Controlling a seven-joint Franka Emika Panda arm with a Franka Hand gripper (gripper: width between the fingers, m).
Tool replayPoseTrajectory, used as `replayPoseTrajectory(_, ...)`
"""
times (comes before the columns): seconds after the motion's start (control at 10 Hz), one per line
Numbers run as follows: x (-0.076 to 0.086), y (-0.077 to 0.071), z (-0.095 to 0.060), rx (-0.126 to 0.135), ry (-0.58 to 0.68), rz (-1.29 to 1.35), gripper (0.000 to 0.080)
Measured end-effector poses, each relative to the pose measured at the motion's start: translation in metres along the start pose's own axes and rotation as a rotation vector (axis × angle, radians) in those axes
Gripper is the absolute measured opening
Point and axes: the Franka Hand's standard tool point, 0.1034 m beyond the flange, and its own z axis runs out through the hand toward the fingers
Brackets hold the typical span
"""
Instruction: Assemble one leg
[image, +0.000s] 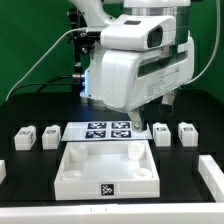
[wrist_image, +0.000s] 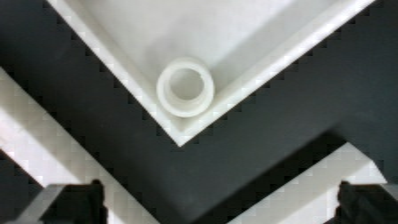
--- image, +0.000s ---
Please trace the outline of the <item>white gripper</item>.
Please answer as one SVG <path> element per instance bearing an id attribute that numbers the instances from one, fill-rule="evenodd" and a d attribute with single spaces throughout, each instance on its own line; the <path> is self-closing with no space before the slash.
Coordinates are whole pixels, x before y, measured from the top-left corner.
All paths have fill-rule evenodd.
<path id="1" fill-rule="evenodd" d="M 102 60 L 102 96 L 105 105 L 128 113 L 133 131 L 145 131 L 144 113 L 136 109 L 163 95 L 162 116 L 173 113 L 174 89 L 191 80 L 194 42 L 191 37 L 177 53 L 161 58 L 160 49 L 148 52 L 107 50 Z"/>

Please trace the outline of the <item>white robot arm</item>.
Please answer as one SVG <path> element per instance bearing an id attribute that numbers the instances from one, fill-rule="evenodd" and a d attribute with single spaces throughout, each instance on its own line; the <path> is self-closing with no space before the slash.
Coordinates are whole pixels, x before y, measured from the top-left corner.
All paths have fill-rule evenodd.
<path id="1" fill-rule="evenodd" d="M 146 129 L 143 106 L 159 97 L 172 105 L 175 90 L 192 79 L 191 0 L 69 0 L 93 44 L 81 97 L 126 113 L 132 129 Z"/>

